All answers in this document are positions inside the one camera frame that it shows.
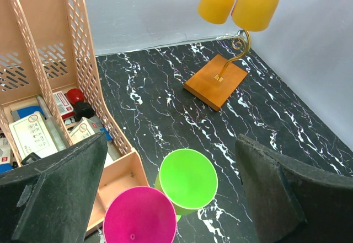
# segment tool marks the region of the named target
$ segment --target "gray wall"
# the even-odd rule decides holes
[[[199,0],[86,0],[97,55],[236,33]],[[253,49],[353,149],[353,0],[281,0]]]

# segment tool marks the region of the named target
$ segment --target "storage organizer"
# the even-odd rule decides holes
[[[37,104],[41,94],[72,145],[53,92],[80,88],[122,157],[103,171],[87,232],[101,226],[109,203],[133,186],[148,186],[140,156],[109,113],[84,0],[0,0],[0,128],[21,158],[9,130],[11,111]]]

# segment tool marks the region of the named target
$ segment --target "green cup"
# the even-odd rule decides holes
[[[218,178],[212,163],[200,152],[178,149],[164,158],[155,188],[170,199],[177,215],[186,215],[213,200]]]

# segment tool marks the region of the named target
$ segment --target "marble countertop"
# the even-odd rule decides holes
[[[183,89],[229,40],[98,57],[106,104],[139,152],[149,184],[163,158],[191,148],[214,164],[219,188],[208,207],[182,217],[174,242],[258,242],[234,156],[238,134],[309,165],[353,176],[353,152],[251,51],[237,65],[249,74],[219,112]],[[103,243],[101,231],[86,239]]]

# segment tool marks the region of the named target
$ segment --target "gold curled metal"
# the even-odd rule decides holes
[[[232,47],[235,50],[242,50],[242,52],[236,56],[228,60],[225,64],[224,67],[222,68],[221,72],[215,76],[215,79],[219,80],[220,82],[223,80],[223,74],[226,71],[227,67],[229,66],[230,63],[233,61],[241,59],[243,56],[245,56],[247,53],[249,53],[250,48],[252,46],[252,37],[250,35],[250,32],[247,30],[244,30],[247,40],[243,39],[241,35],[236,36],[232,40]]]

